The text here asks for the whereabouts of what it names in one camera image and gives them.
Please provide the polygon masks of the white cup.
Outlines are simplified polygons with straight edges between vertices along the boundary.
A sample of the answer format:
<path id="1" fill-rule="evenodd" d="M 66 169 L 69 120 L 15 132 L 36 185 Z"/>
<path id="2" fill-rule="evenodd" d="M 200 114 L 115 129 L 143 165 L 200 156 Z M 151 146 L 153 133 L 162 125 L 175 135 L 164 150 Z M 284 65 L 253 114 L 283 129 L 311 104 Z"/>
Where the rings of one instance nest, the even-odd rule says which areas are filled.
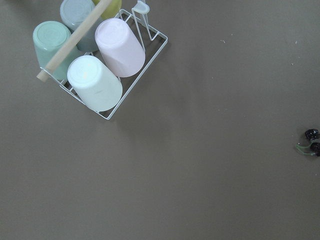
<path id="1" fill-rule="evenodd" d="M 95 112 L 112 109 L 123 94 L 119 79 L 92 55 L 76 58 L 68 67 L 67 79 L 84 104 Z"/>

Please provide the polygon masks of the yellow cup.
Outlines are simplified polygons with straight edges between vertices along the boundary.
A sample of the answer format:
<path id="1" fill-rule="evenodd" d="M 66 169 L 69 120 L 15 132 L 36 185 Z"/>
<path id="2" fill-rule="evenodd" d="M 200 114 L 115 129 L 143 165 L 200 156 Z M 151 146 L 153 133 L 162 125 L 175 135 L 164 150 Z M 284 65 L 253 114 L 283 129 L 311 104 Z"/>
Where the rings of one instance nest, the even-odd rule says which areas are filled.
<path id="1" fill-rule="evenodd" d="M 100 20 L 114 18 L 122 7 L 122 0 L 112 0 L 104 12 L 100 15 Z"/>

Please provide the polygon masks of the grey blue cup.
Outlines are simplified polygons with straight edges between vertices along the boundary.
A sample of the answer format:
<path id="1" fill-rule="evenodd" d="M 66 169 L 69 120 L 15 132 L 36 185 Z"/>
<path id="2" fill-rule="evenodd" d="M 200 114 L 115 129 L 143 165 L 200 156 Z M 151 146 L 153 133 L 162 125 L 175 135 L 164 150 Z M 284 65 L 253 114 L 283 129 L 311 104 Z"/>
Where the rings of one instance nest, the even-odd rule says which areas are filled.
<path id="1" fill-rule="evenodd" d="M 60 5 L 60 17 L 70 32 L 73 33 L 94 8 L 95 4 L 91 0 L 64 0 Z M 81 52 L 95 52 L 99 50 L 95 40 L 95 33 L 102 21 L 102 18 L 99 17 L 78 42 L 77 48 Z"/>

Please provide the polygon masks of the dark cherry lower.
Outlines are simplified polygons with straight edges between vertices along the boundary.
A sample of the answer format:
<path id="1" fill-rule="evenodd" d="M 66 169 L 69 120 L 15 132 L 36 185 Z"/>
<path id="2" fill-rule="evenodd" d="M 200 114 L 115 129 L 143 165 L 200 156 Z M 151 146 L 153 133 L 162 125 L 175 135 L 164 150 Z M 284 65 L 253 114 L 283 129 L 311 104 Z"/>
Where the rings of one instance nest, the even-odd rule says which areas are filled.
<path id="1" fill-rule="evenodd" d="M 320 156 L 320 143 L 319 142 L 312 142 L 307 146 L 301 146 L 300 144 L 296 145 L 296 149 L 303 155 L 307 156 Z"/>

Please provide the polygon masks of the mint green cup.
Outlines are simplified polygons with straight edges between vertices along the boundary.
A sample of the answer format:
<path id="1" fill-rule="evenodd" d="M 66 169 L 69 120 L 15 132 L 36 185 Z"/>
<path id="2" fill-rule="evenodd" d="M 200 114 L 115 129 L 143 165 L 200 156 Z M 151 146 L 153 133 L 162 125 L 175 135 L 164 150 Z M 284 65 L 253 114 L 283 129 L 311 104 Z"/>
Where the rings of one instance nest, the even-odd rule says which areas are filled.
<path id="1" fill-rule="evenodd" d="M 33 31 L 33 44 L 39 66 L 44 68 L 56 52 L 70 38 L 70 30 L 58 21 L 40 23 Z M 82 53 L 74 47 L 59 67 L 52 73 L 57 80 L 67 79 L 69 65 Z"/>

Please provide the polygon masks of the dark cherry upper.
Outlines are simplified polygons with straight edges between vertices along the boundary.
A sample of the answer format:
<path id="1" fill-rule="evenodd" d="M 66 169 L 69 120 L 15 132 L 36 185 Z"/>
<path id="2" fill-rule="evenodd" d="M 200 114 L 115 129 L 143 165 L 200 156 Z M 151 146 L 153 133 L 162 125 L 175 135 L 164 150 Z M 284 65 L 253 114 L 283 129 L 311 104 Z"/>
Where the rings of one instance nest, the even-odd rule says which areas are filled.
<path id="1" fill-rule="evenodd" d="M 320 131 L 318 129 L 312 128 L 304 132 L 304 135 L 308 141 L 314 141 L 320 138 Z"/>

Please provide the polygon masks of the dark cherry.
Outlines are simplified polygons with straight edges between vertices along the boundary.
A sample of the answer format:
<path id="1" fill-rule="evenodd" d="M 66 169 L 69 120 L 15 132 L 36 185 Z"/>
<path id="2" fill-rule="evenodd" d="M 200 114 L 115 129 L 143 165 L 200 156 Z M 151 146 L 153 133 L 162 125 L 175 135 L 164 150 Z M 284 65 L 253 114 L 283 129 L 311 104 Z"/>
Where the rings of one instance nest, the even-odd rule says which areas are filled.
<path id="1" fill-rule="evenodd" d="M 296 145 L 296 149 L 303 155 L 307 156 L 320 156 L 320 143 L 319 142 L 312 142 L 307 146 L 301 146 L 300 144 Z"/>
<path id="2" fill-rule="evenodd" d="M 304 132 L 304 135 L 308 141 L 314 141 L 320 138 L 320 131 L 318 129 L 312 128 Z"/>

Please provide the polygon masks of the pink cup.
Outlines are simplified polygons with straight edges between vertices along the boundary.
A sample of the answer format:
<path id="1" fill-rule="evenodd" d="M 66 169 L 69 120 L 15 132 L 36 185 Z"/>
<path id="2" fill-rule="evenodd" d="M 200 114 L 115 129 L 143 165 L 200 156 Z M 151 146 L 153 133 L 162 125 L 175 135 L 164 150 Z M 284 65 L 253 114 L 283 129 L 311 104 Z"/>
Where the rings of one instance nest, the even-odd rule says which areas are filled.
<path id="1" fill-rule="evenodd" d="M 145 64 L 142 45 L 129 25 L 120 18 L 101 22 L 95 31 L 95 41 L 106 66 L 117 77 L 131 77 Z"/>

